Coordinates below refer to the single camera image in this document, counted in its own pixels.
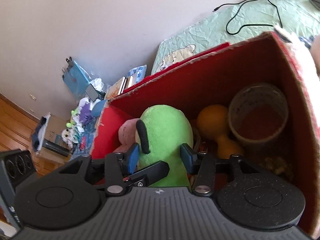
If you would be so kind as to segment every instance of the ribbed gray surface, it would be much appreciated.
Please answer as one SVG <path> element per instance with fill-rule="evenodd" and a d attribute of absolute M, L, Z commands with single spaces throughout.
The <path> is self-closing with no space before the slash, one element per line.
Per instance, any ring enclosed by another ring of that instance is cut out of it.
<path fill-rule="evenodd" d="M 158 240 L 158 239 L 308 239 L 296 227 L 279 232 L 258 232 L 227 220 L 209 198 L 192 195 L 186 187 L 138 188 L 108 199 L 86 223 L 62 231 L 24 228 L 13 239 L 32 240 Z"/>

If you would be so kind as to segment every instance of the silver screw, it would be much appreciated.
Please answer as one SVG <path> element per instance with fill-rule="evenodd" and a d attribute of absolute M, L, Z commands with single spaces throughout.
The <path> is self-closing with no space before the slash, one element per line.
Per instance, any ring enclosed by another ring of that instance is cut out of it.
<path fill-rule="evenodd" d="M 121 187 L 119 185 L 112 185 L 107 188 L 107 191 L 110 193 L 118 194 L 123 191 L 123 187 Z"/>
<path fill-rule="evenodd" d="M 207 194 L 210 192 L 210 190 L 211 190 L 211 188 L 209 188 L 206 185 L 200 185 L 195 188 L 195 192 L 200 193 L 200 194 Z"/>

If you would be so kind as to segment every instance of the pink plush toy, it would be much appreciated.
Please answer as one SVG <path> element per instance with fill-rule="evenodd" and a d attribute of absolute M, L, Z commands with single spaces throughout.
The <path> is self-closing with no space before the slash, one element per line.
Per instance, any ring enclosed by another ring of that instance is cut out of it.
<path fill-rule="evenodd" d="M 130 119 L 124 122 L 119 128 L 118 136 L 121 146 L 114 150 L 114 152 L 126 152 L 130 146 L 136 142 L 136 123 L 139 118 Z"/>

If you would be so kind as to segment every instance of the purple plush toy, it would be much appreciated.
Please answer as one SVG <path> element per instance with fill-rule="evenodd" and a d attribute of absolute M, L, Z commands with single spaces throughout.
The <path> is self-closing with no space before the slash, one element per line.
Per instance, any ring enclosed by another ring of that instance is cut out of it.
<path fill-rule="evenodd" d="M 90 103 L 85 104 L 80 112 L 79 121 L 83 124 L 88 124 L 92 120 Z"/>

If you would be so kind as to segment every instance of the baseboard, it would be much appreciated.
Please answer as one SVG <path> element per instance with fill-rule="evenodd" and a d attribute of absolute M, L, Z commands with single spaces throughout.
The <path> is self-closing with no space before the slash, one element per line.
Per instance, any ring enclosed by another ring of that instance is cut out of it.
<path fill-rule="evenodd" d="M 20 106 L 17 106 L 15 103 L 11 102 L 8 98 L 6 98 L 3 94 L 0 94 L 0 99 L 5 101 L 9 106 L 16 109 L 20 113 L 24 114 L 26 117 L 30 118 L 35 122 L 39 122 L 39 119 L 33 116 L 32 114 L 28 113 L 26 110 L 22 109 Z"/>

